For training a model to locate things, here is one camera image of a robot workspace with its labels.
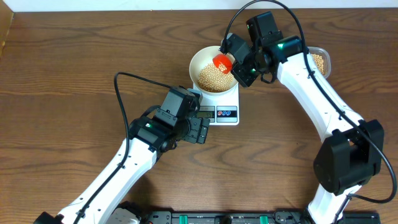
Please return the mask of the red plastic measuring scoop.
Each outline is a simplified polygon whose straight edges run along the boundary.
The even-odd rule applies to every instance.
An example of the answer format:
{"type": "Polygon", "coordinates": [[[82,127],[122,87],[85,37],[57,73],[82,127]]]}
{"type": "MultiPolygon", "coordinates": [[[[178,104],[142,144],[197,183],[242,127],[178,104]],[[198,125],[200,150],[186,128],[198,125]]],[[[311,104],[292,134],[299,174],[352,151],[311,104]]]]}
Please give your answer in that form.
{"type": "Polygon", "coordinates": [[[232,70],[233,64],[230,59],[224,54],[218,54],[212,59],[213,64],[222,73],[227,74],[232,70]]]}

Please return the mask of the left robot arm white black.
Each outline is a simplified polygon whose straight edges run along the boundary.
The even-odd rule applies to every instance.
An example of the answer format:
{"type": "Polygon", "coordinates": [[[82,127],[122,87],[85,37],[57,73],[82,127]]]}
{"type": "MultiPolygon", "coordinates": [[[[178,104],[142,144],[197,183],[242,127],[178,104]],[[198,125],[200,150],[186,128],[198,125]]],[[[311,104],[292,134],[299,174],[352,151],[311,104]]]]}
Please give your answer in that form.
{"type": "Polygon", "coordinates": [[[106,223],[131,187],[179,141],[203,144],[210,122],[198,118],[198,90],[172,87],[155,115],[144,113],[127,127],[116,155],[90,186],[56,216],[43,212],[36,223],[106,223]]]}

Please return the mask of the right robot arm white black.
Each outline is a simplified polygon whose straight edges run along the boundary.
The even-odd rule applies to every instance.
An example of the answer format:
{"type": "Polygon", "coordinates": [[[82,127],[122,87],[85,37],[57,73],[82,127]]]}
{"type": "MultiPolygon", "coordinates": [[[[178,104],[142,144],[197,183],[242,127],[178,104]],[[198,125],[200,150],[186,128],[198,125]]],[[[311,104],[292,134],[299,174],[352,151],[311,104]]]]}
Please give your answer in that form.
{"type": "Polygon", "coordinates": [[[302,36],[284,37],[271,12],[246,22],[251,43],[227,32],[221,51],[235,59],[231,73],[243,87],[270,73],[298,100],[322,146],[313,162],[319,186],[303,219],[336,223],[348,200],[381,170],[384,130],[353,111],[317,68],[302,36]]]}

